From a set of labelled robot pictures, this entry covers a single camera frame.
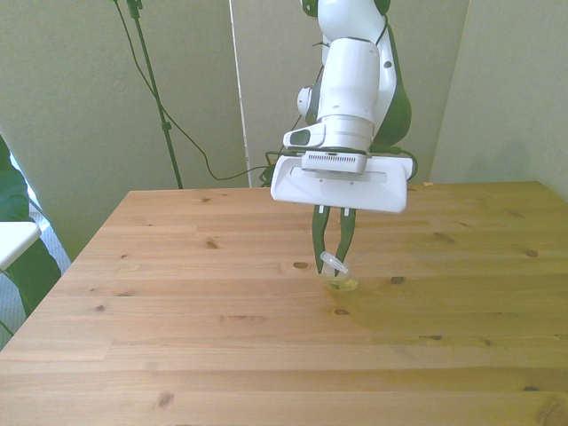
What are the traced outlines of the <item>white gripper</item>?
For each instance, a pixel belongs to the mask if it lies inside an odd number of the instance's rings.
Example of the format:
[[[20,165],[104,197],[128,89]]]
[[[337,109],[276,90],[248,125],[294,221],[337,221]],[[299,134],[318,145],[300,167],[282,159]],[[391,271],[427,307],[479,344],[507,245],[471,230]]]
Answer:
[[[399,213],[406,207],[409,160],[353,153],[304,153],[277,161],[271,195],[276,201],[314,206],[312,244],[318,274],[330,207],[341,208],[335,258],[343,263],[351,246],[356,209]]]

